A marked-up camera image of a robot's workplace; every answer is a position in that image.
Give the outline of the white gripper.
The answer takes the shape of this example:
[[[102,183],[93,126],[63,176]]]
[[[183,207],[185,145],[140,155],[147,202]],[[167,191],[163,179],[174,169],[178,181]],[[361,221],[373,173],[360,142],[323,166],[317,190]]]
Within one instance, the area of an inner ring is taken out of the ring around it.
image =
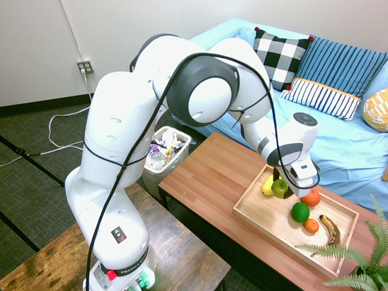
[[[288,189],[283,199],[290,198],[292,195],[302,198],[310,193],[314,187],[313,178],[317,175],[317,169],[311,158],[303,161],[295,161],[284,166],[283,178],[286,180]],[[276,167],[273,168],[273,181],[280,179],[280,173]]]

